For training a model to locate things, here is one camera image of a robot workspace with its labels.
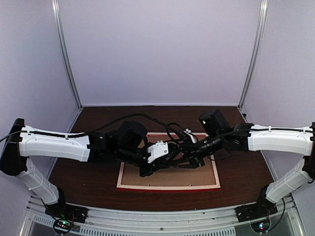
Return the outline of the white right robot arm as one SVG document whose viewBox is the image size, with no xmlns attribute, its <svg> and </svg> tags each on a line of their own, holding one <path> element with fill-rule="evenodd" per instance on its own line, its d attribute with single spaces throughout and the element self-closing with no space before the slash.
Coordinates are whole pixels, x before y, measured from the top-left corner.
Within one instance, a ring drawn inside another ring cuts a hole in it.
<svg viewBox="0 0 315 236">
<path fill-rule="evenodd" d="M 282 151 L 303 158 L 279 180 L 263 187 L 252 212 L 264 216 L 279 200 L 315 179 L 315 127 L 282 128 L 239 123 L 231 127 L 219 109 L 204 112 L 199 121 L 208 137 L 202 141 L 184 141 L 181 149 L 188 168 L 197 168 L 203 159 L 220 149 L 229 151 Z"/>
</svg>

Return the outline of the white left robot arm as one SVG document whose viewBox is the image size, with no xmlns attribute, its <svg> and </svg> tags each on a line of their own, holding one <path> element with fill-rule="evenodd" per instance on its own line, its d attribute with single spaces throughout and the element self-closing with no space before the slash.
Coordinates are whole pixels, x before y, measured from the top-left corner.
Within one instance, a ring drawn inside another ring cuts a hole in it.
<svg viewBox="0 0 315 236">
<path fill-rule="evenodd" d="M 15 120 L 4 142 L 0 170 L 20 178 L 41 198 L 44 205 L 67 218 L 71 208 L 63 191 L 50 183 L 30 160 L 30 156 L 67 158 L 95 164 L 122 161 L 140 169 L 142 177 L 170 166 L 168 160 L 179 153 L 175 143 L 150 143 L 147 129 L 136 121 L 124 121 L 117 130 L 108 133 L 56 133 L 26 126 L 22 118 Z"/>
</svg>

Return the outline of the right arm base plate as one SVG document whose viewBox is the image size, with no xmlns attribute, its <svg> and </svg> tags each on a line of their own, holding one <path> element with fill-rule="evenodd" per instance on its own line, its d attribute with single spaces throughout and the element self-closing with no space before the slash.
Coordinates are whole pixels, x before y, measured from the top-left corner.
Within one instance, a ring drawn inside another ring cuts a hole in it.
<svg viewBox="0 0 315 236">
<path fill-rule="evenodd" d="M 238 222 L 252 221 L 278 212 L 276 206 L 265 206 L 258 203 L 242 205 L 235 208 Z"/>
</svg>

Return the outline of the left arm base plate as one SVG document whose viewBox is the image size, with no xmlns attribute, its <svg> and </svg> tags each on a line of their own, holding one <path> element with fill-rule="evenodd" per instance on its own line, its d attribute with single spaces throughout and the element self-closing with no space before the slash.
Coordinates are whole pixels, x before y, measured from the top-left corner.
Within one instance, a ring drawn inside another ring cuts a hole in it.
<svg viewBox="0 0 315 236">
<path fill-rule="evenodd" d="M 65 206 L 52 206 L 45 205 L 45 213 L 57 219 L 65 219 L 68 221 L 85 223 L 88 209 L 86 207 L 68 205 Z"/>
</svg>

